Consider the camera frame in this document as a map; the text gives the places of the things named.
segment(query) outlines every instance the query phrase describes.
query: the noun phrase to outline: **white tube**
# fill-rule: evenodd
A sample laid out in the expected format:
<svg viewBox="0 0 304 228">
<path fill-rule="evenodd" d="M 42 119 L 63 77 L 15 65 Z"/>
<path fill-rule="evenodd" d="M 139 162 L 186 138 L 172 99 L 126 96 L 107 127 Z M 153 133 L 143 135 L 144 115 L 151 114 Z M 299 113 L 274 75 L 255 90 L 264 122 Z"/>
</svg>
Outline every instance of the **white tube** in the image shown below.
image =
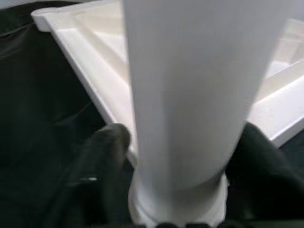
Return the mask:
<svg viewBox="0 0 304 228">
<path fill-rule="evenodd" d="M 289 0 L 125 0 L 139 158 L 136 223 L 225 216 L 222 175 Z"/>
</svg>

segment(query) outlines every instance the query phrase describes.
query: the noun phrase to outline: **white cylinder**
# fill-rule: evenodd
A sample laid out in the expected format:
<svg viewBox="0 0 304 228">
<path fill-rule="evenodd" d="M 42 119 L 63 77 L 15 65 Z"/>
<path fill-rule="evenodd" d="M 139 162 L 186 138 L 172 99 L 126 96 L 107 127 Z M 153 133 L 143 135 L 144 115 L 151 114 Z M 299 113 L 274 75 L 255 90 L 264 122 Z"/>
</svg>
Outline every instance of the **white cylinder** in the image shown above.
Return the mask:
<svg viewBox="0 0 304 228">
<path fill-rule="evenodd" d="M 139 146 L 134 222 L 224 218 L 223 171 L 290 4 L 124 1 Z"/>
</svg>

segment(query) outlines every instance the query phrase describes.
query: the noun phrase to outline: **black cloth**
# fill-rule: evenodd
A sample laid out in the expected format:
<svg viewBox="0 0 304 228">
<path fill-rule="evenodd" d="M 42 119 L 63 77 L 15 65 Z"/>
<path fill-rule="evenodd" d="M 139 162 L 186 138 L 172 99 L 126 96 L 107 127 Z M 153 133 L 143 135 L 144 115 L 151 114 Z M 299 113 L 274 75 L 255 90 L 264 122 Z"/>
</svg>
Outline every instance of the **black cloth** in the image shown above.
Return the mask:
<svg viewBox="0 0 304 228">
<path fill-rule="evenodd" d="M 30 17 L 69 4 L 0 11 L 1 227 L 39 227 L 80 146 L 104 126 L 55 40 Z"/>
</svg>

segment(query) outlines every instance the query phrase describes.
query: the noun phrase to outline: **white plastic object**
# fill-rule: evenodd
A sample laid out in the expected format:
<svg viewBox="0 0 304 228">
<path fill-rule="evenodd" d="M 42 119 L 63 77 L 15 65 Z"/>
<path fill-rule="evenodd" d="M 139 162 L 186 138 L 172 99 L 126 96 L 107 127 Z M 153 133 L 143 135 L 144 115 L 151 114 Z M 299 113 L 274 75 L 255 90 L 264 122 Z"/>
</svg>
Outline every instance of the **white plastic object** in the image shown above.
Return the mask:
<svg viewBox="0 0 304 228">
<path fill-rule="evenodd" d="M 304 128 L 304 22 L 290 19 L 262 82 L 248 120 L 276 146 Z"/>
<path fill-rule="evenodd" d="M 120 2 L 104 0 L 32 13 L 104 119 L 132 133 L 135 223 L 224 219 L 223 171 L 289 7 L 286 0 L 125 0 L 123 17 Z"/>
</svg>

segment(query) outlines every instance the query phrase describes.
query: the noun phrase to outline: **black wrinkled fabric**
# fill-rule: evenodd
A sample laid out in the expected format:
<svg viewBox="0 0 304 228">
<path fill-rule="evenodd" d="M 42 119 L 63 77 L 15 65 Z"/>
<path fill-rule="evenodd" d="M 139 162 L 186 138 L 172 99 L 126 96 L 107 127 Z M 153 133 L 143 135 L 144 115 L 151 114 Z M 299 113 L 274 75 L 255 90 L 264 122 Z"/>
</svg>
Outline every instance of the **black wrinkled fabric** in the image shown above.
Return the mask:
<svg viewBox="0 0 304 228">
<path fill-rule="evenodd" d="M 55 40 L 30 17 L 68 4 L 0 11 L 1 227 L 35 227 L 79 147 L 104 126 Z"/>
</svg>

